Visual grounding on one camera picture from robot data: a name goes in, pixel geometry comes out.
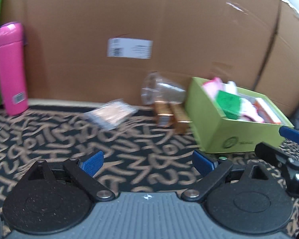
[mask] barcode sticker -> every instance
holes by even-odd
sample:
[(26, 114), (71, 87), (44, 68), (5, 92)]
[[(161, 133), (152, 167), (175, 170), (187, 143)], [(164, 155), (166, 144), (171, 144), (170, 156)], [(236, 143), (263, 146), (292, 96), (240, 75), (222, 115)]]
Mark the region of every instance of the barcode sticker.
[(108, 57), (126, 57), (150, 59), (153, 41), (135, 38), (110, 38), (108, 41)]
[(25, 98), (25, 93), (24, 92), (21, 92), (21, 93), (19, 93), (19, 94), (17, 94), (17, 95), (14, 95), (13, 97), (12, 97), (12, 99), (13, 99), (13, 103), (14, 104), (18, 104), (18, 103), (20, 103), (20, 102), (22, 102), (22, 101), (24, 101), (26, 98)]

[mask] brown box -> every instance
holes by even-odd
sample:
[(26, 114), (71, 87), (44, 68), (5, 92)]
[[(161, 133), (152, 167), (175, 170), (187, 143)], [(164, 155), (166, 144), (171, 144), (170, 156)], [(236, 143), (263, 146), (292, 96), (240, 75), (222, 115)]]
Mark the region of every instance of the brown box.
[(169, 104), (172, 113), (174, 114), (174, 129), (176, 134), (184, 134), (189, 128), (189, 123), (191, 120), (187, 116), (182, 104)]
[[(251, 88), (280, 0), (3, 0), (1, 23), (24, 24), (30, 98), (141, 104), (150, 71)], [(110, 38), (153, 41), (150, 59), (107, 57)]]
[(155, 102), (154, 111), (158, 127), (169, 127), (173, 123), (174, 117), (168, 103)]
[(278, 34), (255, 91), (287, 116), (299, 105), (299, 15), (287, 3), (281, 4)]

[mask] open box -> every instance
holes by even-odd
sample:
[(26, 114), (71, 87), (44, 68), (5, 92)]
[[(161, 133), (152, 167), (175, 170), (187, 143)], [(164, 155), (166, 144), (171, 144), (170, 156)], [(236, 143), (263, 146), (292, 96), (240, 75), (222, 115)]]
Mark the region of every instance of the open box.
[(260, 142), (278, 147), (284, 140), (279, 135), (279, 128), (282, 125), (293, 128), (291, 122), (267, 96), (239, 87), (238, 93), (244, 97), (262, 98), (281, 120), (281, 124), (228, 119), (202, 89), (202, 84), (207, 81), (209, 80), (199, 77), (192, 78), (185, 104), (192, 120), (192, 132), (201, 150), (207, 153), (251, 152)]

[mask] pink bottle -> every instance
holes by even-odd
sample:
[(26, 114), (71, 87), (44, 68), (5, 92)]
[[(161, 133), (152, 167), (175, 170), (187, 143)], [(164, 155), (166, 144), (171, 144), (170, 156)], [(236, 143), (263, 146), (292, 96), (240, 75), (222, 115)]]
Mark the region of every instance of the pink bottle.
[(21, 23), (11, 22), (0, 27), (0, 93), (9, 115), (20, 114), (28, 108), (23, 46)]

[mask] gray plastic base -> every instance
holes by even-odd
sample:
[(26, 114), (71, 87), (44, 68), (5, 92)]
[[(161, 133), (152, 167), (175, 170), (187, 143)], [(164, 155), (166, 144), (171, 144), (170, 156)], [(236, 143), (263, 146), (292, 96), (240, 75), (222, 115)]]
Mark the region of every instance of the gray plastic base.
[(264, 236), (235, 234), (218, 226), (197, 203), (184, 202), (174, 192), (123, 192), (95, 205), (79, 225), (52, 235), (13, 231), (7, 239), (288, 239), (282, 232)]

